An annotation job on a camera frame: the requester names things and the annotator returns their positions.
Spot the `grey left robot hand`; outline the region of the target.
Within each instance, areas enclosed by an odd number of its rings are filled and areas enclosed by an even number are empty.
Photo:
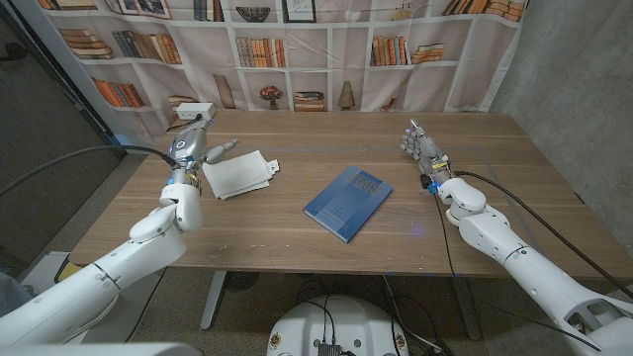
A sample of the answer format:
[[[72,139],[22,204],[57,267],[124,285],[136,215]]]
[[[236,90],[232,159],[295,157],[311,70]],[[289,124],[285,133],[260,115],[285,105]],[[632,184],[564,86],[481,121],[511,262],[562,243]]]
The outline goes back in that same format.
[[[180,168],[197,170],[204,163],[221,162],[226,154],[240,143],[238,138],[222,145],[207,148],[207,130],[213,119],[194,120],[190,126],[180,132],[168,149],[168,156],[174,159]]]

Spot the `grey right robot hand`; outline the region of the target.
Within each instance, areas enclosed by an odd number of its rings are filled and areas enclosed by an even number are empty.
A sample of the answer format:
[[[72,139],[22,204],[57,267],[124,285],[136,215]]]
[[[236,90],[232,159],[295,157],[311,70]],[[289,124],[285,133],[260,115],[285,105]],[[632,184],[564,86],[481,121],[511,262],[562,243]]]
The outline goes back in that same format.
[[[449,158],[435,144],[416,119],[410,119],[401,149],[417,163],[419,170],[438,185],[454,177]]]

